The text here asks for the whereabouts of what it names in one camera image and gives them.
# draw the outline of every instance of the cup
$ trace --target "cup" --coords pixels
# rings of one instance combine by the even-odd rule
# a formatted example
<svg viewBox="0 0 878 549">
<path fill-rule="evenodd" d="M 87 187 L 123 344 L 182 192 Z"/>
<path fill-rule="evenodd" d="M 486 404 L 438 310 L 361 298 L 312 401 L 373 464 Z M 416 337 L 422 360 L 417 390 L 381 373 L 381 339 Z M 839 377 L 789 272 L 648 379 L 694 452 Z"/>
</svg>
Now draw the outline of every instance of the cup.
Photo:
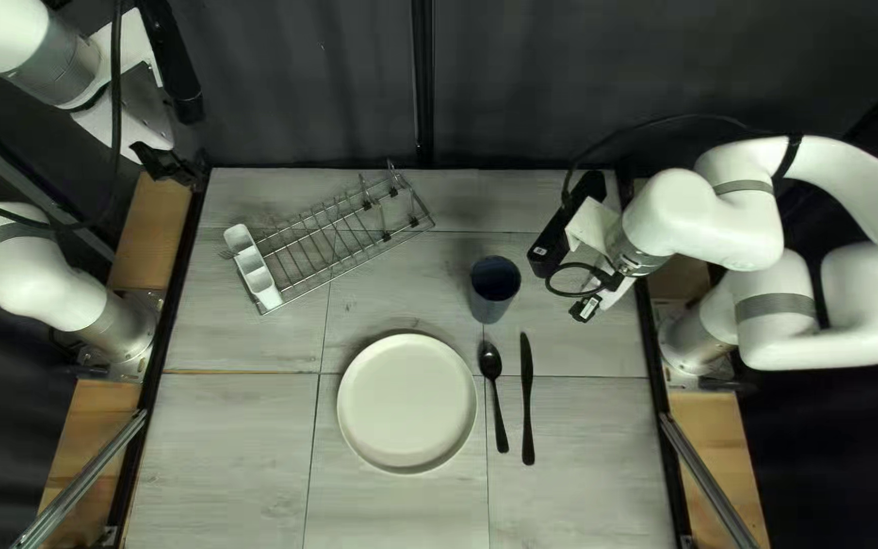
<svg viewBox="0 0 878 549">
<path fill-rule="evenodd" d="M 492 255 L 473 264 L 469 282 L 470 313 L 483 324 L 493 324 L 520 290 L 520 270 L 506 257 Z"/>
</svg>

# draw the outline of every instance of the wire rack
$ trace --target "wire rack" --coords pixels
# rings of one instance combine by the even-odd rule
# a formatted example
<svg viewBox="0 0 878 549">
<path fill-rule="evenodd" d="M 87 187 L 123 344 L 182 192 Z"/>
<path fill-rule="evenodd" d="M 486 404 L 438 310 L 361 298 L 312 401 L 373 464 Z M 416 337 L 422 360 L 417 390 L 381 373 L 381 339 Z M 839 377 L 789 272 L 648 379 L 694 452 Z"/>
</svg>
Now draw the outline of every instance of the wire rack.
<svg viewBox="0 0 878 549">
<path fill-rule="evenodd" d="M 314 204 L 275 230 L 250 230 L 283 303 L 268 309 L 248 293 L 261 315 L 272 313 L 433 227 L 419 195 L 388 161 L 383 180 L 369 184 L 359 174 L 357 188 Z"/>
</svg>

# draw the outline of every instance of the plate rim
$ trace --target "plate rim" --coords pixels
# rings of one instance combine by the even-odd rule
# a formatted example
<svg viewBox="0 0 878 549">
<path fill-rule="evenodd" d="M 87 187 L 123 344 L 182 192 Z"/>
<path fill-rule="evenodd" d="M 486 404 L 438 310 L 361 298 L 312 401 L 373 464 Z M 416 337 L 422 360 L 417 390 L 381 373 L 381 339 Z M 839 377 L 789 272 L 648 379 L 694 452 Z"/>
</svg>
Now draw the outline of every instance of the plate rim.
<svg viewBox="0 0 878 549">
<path fill-rule="evenodd" d="M 459 437 L 457 442 L 454 443 L 453 445 L 451 445 L 450 448 L 446 452 L 444 452 L 442 455 L 440 455 L 439 457 L 432 459 L 428 462 L 419 464 L 419 465 L 406 466 L 406 467 L 392 467 L 389 465 L 384 465 L 382 463 L 377 463 L 377 462 L 373 461 L 372 459 L 368 458 L 367 456 L 364 456 L 363 454 L 361 454 L 358 451 L 358 449 L 354 447 L 354 444 L 351 442 L 350 438 L 348 437 L 348 433 L 344 430 L 344 428 L 342 427 L 343 424 L 340 421 L 340 418 L 341 418 L 340 391 L 342 388 L 344 388 L 346 386 L 346 381 L 353 379 L 354 376 L 357 375 L 357 373 L 352 373 L 355 371 L 352 368 L 352 366 L 356 362 L 358 362 L 360 359 L 362 359 L 362 357 L 364 357 L 367 360 L 366 356 L 372 354 L 375 347 L 383 346 L 385 342 L 387 342 L 389 340 L 396 339 L 396 338 L 412 339 L 412 340 L 427 340 L 433 345 L 438 344 L 442 347 L 449 349 L 452 352 L 453 356 L 456 356 L 458 358 L 457 367 L 463 373 L 463 375 L 466 377 L 466 379 L 469 380 L 471 388 L 472 388 L 470 391 L 470 399 L 469 399 L 470 400 L 469 405 L 472 409 L 470 412 L 467 413 L 469 416 L 469 420 L 467 421 L 467 423 L 469 424 L 469 428 L 463 429 L 463 433 Z M 340 432 L 341 436 L 344 438 L 344 442 L 348 445 L 348 448 L 351 449 L 351 452 L 354 453 L 354 455 L 358 456 L 362 461 L 364 461 L 365 463 L 378 469 L 379 471 L 383 471 L 384 473 L 388 473 L 391 475 L 397 475 L 397 476 L 401 476 L 401 477 L 408 477 L 410 475 L 421 475 L 421 474 L 427 473 L 429 471 L 434 471 L 434 470 L 438 469 L 439 467 L 442 467 L 443 465 L 448 463 L 450 460 L 452 460 L 453 457 L 455 457 L 459 453 L 459 451 L 462 449 L 462 447 L 466 445 L 466 441 L 469 440 L 470 436 L 472 436 L 473 430 L 476 429 L 476 418 L 478 415 L 479 415 L 479 395 L 477 394 L 476 382 L 474 380 L 473 372 L 472 372 L 472 370 L 469 369 L 469 365 L 466 364 L 466 360 L 464 360 L 462 358 L 462 356 L 459 356 L 456 349 L 453 349 L 453 347 L 450 346 L 449 344 L 447 344 L 446 342 L 444 342 L 438 338 L 432 337 L 430 335 L 425 335 L 425 334 L 421 334 L 421 333 L 407 332 L 407 333 L 391 334 L 391 335 L 387 335 L 381 339 L 375 340 L 374 342 L 370 343 L 367 347 L 365 347 L 357 355 L 355 355 L 354 358 L 352 358 L 350 362 L 348 362 L 348 366 L 344 370 L 344 374 L 342 374 L 340 377 L 340 384 L 337 386 L 337 390 L 335 391 L 335 419 L 337 420 L 337 430 Z"/>
</svg>

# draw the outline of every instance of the black pole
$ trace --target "black pole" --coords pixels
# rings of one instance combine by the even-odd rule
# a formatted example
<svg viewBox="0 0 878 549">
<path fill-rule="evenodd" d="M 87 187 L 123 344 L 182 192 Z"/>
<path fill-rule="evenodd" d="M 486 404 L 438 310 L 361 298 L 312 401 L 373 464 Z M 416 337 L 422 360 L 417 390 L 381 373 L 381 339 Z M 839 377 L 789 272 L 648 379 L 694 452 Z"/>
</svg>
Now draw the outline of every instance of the black pole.
<svg viewBox="0 0 878 549">
<path fill-rule="evenodd" d="M 192 192 L 189 203 L 189 214 L 185 217 L 184 229 L 181 231 L 181 239 L 175 254 L 175 267 L 172 268 L 172 276 L 165 292 L 165 301 L 161 308 L 161 318 L 154 333 L 154 348 L 147 370 L 144 372 L 144 383 L 141 386 L 138 402 L 139 409 L 147 409 L 148 424 L 151 421 L 151 412 L 154 408 L 158 395 L 158 385 L 161 381 L 161 372 L 165 368 L 165 358 L 168 356 L 168 342 L 175 327 L 175 318 L 178 312 L 178 303 L 181 300 L 181 288 L 185 282 L 185 275 L 189 271 L 189 260 L 192 248 L 195 245 L 195 233 L 198 231 L 198 220 L 202 217 L 202 205 L 205 202 L 204 192 Z M 124 448 L 124 461 L 121 465 L 121 474 L 117 479 L 114 489 L 114 497 L 110 504 L 110 513 L 107 515 L 107 525 L 116 527 L 114 547 L 121 546 L 121 538 L 124 535 L 124 527 L 127 524 L 128 515 L 131 513 L 131 501 L 134 496 L 135 483 L 140 471 L 140 458 L 144 449 L 144 438 L 147 436 L 147 425 L 134 437 L 130 444 Z"/>
<path fill-rule="evenodd" d="M 432 0 L 412 0 L 412 82 L 415 104 L 416 157 L 421 167 L 435 162 L 435 56 Z"/>
</svg>

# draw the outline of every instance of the spoon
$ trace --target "spoon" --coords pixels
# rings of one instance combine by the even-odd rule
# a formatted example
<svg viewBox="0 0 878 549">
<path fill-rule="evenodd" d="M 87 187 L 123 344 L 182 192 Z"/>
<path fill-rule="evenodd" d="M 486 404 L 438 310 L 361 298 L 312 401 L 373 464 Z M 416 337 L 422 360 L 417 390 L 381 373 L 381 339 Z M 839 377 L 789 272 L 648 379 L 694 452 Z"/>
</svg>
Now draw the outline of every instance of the spoon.
<svg viewBox="0 0 878 549">
<path fill-rule="evenodd" d="M 499 351 L 496 350 L 493 343 L 484 341 L 480 345 L 480 372 L 483 377 L 490 380 L 490 385 L 494 388 L 494 424 L 496 426 L 496 451 L 506 453 L 510 449 L 510 444 L 506 440 L 506 429 L 504 429 L 504 417 L 499 411 L 499 396 L 496 395 L 496 379 L 504 372 L 504 365 L 500 362 Z"/>
</svg>

